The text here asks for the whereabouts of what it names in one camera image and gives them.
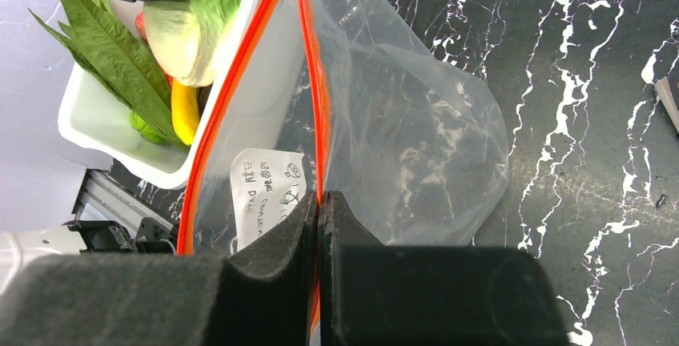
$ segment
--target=ziploc bag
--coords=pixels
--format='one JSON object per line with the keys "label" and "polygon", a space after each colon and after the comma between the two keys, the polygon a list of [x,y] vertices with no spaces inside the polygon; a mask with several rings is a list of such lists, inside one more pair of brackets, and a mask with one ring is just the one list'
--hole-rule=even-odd
{"label": "ziploc bag", "polygon": [[[269,123],[235,122],[251,102],[267,105],[258,117]],[[258,129],[276,142],[248,146]],[[342,191],[386,244],[468,243],[508,182],[487,86],[435,60],[386,0],[261,1],[200,142],[180,253],[241,248],[235,211],[247,201],[234,207],[230,171],[258,164],[234,162],[243,150],[271,148],[301,153],[307,182],[296,191]]]}

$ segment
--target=black marble surface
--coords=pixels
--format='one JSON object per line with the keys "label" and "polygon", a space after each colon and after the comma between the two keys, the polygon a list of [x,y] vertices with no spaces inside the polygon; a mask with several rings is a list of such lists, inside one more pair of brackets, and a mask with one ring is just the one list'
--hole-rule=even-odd
{"label": "black marble surface", "polygon": [[[676,344],[679,140],[650,83],[679,60],[679,0],[389,2],[500,104],[512,178],[475,245],[535,255],[574,344]],[[183,191],[111,174],[181,215]]]}

